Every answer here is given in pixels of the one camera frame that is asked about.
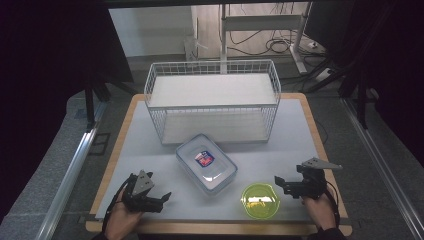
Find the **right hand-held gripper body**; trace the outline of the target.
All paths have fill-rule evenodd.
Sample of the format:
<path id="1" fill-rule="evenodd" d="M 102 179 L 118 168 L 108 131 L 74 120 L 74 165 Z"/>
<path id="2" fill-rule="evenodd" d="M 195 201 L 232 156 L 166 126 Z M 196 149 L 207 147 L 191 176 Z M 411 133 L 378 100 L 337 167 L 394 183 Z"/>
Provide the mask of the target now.
<path id="1" fill-rule="evenodd" d="M 313 157 L 296 166 L 296 170 L 303 176 L 298 196 L 319 198 L 327 189 L 327 180 L 324 170 L 341 170 L 342 166 Z"/>

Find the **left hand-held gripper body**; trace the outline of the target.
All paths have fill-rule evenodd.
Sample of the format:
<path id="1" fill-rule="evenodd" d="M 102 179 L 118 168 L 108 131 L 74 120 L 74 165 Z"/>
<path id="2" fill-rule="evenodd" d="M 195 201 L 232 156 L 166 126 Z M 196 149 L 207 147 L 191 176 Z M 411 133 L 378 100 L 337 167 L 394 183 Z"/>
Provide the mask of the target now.
<path id="1" fill-rule="evenodd" d="M 130 212 L 152 212 L 155 203 L 162 203 L 160 199 L 151 198 L 147 193 L 154 187 L 151 173 L 141 170 L 138 175 L 131 174 L 122 195 L 122 202 Z"/>

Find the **green round container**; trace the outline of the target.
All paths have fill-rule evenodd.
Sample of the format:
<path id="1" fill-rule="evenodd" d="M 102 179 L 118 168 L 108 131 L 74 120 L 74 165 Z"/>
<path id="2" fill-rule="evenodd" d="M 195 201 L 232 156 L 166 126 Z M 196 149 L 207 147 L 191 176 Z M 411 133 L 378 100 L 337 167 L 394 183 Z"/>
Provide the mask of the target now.
<path id="1" fill-rule="evenodd" d="M 268 183 L 250 184 L 243 190 L 240 201 L 246 214 L 257 220 L 272 218 L 280 207 L 280 198 Z"/>

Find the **clear rectangular food container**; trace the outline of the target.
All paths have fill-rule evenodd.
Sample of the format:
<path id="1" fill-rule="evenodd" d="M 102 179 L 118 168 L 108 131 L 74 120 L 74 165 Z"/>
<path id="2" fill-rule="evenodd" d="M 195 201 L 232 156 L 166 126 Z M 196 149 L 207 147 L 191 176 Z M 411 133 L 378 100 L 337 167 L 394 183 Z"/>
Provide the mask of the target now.
<path id="1" fill-rule="evenodd" d="M 238 167 L 208 136 L 198 134 L 176 149 L 183 169 L 208 195 L 216 195 L 236 176 Z"/>

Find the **white wire shelf rack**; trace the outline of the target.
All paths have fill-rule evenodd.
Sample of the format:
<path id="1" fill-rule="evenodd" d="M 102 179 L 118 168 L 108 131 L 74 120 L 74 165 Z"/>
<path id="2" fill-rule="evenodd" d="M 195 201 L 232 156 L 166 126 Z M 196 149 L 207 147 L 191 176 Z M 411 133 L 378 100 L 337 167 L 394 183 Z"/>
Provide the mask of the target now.
<path id="1" fill-rule="evenodd" d="M 271 60 L 154 63 L 144 87 L 163 144 L 197 134 L 220 143 L 266 142 L 280 94 Z"/>

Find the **person's right hand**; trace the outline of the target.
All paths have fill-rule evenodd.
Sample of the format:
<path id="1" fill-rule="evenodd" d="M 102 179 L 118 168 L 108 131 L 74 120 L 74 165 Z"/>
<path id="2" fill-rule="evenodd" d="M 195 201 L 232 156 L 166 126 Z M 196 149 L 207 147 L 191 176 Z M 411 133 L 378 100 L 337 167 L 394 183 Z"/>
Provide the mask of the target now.
<path id="1" fill-rule="evenodd" d="M 318 199 L 303 196 L 302 202 L 318 229 L 328 230 L 336 227 L 332 203 L 326 194 L 322 194 Z"/>

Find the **person's left hand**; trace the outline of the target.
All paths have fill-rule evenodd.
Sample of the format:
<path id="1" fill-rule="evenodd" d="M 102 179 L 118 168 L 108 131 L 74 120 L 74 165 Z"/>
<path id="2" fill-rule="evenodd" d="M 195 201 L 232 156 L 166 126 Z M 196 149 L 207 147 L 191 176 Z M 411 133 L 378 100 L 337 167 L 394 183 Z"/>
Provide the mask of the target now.
<path id="1" fill-rule="evenodd" d="M 123 191 L 120 191 L 110 212 L 106 224 L 105 236 L 108 240 L 123 240 L 139 225 L 142 212 L 130 212 L 122 202 Z"/>

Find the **pale grey table mat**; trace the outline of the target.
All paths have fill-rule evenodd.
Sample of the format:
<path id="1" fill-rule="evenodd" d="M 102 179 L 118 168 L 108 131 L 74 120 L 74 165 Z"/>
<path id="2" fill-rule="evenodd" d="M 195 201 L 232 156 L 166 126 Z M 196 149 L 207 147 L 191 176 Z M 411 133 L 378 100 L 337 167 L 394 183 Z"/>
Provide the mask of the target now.
<path id="1" fill-rule="evenodd" d="M 160 213 L 147 213 L 150 220 L 231 221 L 247 220 L 241 194 L 256 182 L 274 183 L 279 176 L 300 181 L 296 166 L 318 155 L 310 127 L 298 100 L 280 101 L 271 137 L 266 143 L 220 144 L 238 167 L 235 178 L 217 194 L 207 194 L 182 168 L 174 145 L 163 145 L 157 136 L 145 103 L 138 101 L 110 183 L 96 216 L 101 218 L 117 189 L 132 173 L 153 174 L 153 198 L 170 193 Z"/>

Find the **black stand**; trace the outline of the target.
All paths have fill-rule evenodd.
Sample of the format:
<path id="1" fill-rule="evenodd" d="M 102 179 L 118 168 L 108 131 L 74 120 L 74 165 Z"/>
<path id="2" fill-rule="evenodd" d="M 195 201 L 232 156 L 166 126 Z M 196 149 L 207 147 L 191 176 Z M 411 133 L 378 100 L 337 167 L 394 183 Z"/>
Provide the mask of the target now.
<path id="1" fill-rule="evenodd" d="M 90 132 L 95 126 L 95 113 L 94 113 L 94 98 L 93 95 L 101 102 L 110 100 L 111 94 L 103 81 L 88 80 L 85 82 L 85 104 L 87 116 L 87 131 Z"/>
<path id="2" fill-rule="evenodd" d="M 366 122 L 366 104 L 370 102 L 367 95 L 368 78 L 367 69 L 360 66 L 351 66 L 346 72 L 338 93 L 342 98 L 351 97 L 356 93 L 356 119 L 360 125 L 367 129 Z"/>

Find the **white power strip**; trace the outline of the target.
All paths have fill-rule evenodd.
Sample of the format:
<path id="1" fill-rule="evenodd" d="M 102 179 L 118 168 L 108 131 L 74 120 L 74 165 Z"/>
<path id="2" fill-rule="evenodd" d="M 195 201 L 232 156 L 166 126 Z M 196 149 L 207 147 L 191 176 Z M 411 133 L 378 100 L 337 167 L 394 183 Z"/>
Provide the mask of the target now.
<path id="1" fill-rule="evenodd" d="M 334 71 L 330 68 L 325 68 L 321 73 L 319 73 L 316 77 L 315 80 L 317 82 L 321 82 L 323 80 L 325 80 L 326 78 L 328 78 L 330 75 L 332 75 L 334 73 Z"/>

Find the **black curtain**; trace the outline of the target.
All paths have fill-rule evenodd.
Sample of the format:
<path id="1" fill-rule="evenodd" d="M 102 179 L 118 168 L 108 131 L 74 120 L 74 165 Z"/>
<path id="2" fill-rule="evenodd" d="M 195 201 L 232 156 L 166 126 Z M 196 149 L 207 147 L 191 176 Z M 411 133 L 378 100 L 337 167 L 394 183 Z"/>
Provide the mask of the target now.
<path id="1" fill-rule="evenodd" d="M 424 166 L 424 0 L 343 1 L 351 11 L 336 59 L 346 65 L 356 57 L 388 3 L 394 7 L 361 66 L 378 94 L 376 110 Z"/>
<path id="2" fill-rule="evenodd" d="M 132 74 L 106 0 L 0 0 L 0 221 L 91 85 Z"/>

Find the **aluminium floor rail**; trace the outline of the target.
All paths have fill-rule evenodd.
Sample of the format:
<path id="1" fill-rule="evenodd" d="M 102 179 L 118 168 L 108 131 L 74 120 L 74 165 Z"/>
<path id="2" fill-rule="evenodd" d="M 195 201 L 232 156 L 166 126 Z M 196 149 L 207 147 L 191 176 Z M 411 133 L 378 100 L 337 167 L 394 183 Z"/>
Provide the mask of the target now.
<path id="1" fill-rule="evenodd" d="M 52 239 L 72 190 L 76 184 L 79 173 L 84 165 L 95 135 L 95 128 L 83 134 L 83 137 L 73 155 L 68 169 L 34 240 Z"/>
<path id="2" fill-rule="evenodd" d="M 363 142 L 373 164 L 376 167 L 382 181 L 388 189 L 393 201 L 399 209 L 410 232 L 415 240 L 424 240 L 424 221 L 412 204 L 410 198 L 401 188 L 389 165 L 385 161 L 381 151 L 377 147 L 368 129 L 365 129 L 356 117 L 357 111 L 354 105 L 346 99 L 341 99 L 342 105 L 353 123 L 358 135 Z"/>

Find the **white wall panel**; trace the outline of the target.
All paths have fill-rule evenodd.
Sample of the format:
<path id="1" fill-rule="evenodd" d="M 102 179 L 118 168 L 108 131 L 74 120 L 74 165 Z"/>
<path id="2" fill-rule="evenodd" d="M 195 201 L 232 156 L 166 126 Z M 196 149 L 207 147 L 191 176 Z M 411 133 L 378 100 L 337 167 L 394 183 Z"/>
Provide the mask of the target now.
<path id="1" fill-rule="evenodd" d="M 126 57 L 184 54 L 193 34 L 190 6 L 110 9 Z"/>

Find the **white metal desk frame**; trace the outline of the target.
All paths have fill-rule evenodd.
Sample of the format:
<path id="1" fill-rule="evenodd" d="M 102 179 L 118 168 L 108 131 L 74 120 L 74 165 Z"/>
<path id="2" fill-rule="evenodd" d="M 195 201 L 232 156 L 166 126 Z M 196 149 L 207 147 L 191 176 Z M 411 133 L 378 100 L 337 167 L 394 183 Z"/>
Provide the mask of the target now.
<path id="1" fill-rule="evenodd" d="M 308 2 L 300 15 L 260 15 L 260 16 L 228 16 L 226 5 L 221 5 L 220 34 L 221 49 L 220 60 L 227 60 L 227 33 L 232 31 L 254 30 L 296 30 L 297 36 L 289 45 L 289 51 L 300 74 L 306 74 L 307 70 L 299 53 L 302 39 L 312 3 Z"/>

